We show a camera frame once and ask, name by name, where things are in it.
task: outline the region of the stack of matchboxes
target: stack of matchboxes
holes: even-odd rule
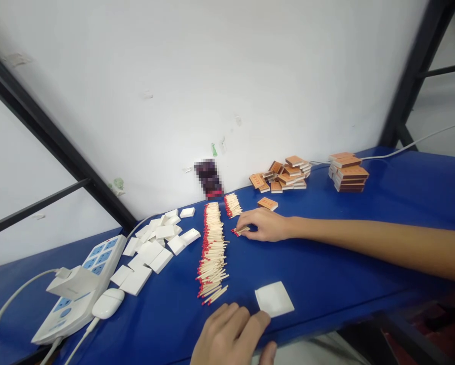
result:
[[[361,159],[354,154],[343,152],[329,156],[329,177],[338,192],[361,193],[364,191],[369,173],[362,168]]]
[[[283,190],[306,189],[305,179],[310,175],[311,164],[298,156],[285,159],[286,164],[273,161],[268,172],[251,175],[249,180],[261,193],[271,190],[273,194]]]

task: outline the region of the white mouse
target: white mouse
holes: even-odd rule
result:
[[[92,315],[100,319],[108,319],[121,305],[124,292],[120,289],[110,288],[97,299],[92,308]]]

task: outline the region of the green object on wall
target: green object on wall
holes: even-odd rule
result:
[[[124,190],[124,180],[120,177],[114,179],[114,186],[118,189]]]

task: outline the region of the power strip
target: power strip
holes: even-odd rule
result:
[[[92,249],[82,266],[99,276],[97,288],[74,301],[60,297],[34,335],[32,343],[51,344],[57,337],[70,336],[93,319],[92,307],[109,286],[109,279],[114,274],[125,244],[126,238],[119,235]]]

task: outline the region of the blue tabletop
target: blue tabletop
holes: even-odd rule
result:
[[[357,156],[390,151],[375,148]],[[312,168],[306,190],[260,194],[249,187],[236,193],[243,210],[255,208],[257,201],[267,196],[278,202],[276,212],[286,216],[376,220],[455,230],[455,158],[404,152],[385,160],[365,161],[363,166],[370,177],[360,194],[338,193],[326,167]],[[203,231],[205,203],[192,205],[197,210],[195,216],[179,223],[184,231]],[[260,345],[270,339],[285,342],[299,335],[333,330],[378,310],[442,295],[453,286],[443,279],[317,242],[260,243],[236,238],[230,229],[237,218],[230,220],[220,203],[226,240],[231,242],[226,251],[230,277],[225,283],[229,289],[221,299],[207,307],[197,298],[195,277],[202,245],[197,240],[173,257],[159,275],[153,274],[138,297],[127,295],[118,312],[85,340],[72,363],[164,365],[187,361],[205,320],[223,302],[238,302],[255,313],[259,308],[254,290],[280,280],[295,311],[274,318]],[[77,256],[80,262],[84,255]],[[123,257],[120,264],[129,260]],[[43,318],[52,305],[42,309]],[[20,313],[18,308],[13,312],[16,317]],[[41,320],[31,323],[28,317],[16,319],[20,328],[34,326],[30,335],[18,336],[16,341],[26,344]],[[65,362],[83,332],[69,338],[57,363]]]

